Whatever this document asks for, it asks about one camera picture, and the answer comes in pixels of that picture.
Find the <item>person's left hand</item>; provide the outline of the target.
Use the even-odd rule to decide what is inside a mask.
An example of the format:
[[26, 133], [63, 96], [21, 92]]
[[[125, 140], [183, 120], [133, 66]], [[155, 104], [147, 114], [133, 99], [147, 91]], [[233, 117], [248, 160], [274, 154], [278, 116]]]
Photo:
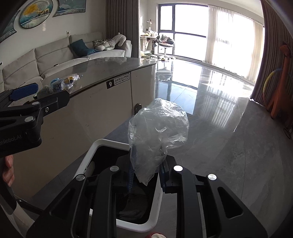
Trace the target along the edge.
[[9, 155], [9, 156], [5, 157], [6, 168], [3, 171], [3, 181], [9, 187], [12, 186], [12, 184], [13, 184], [13, 182], [15, 180], [13, 161], [14, 161], [13, 155]]

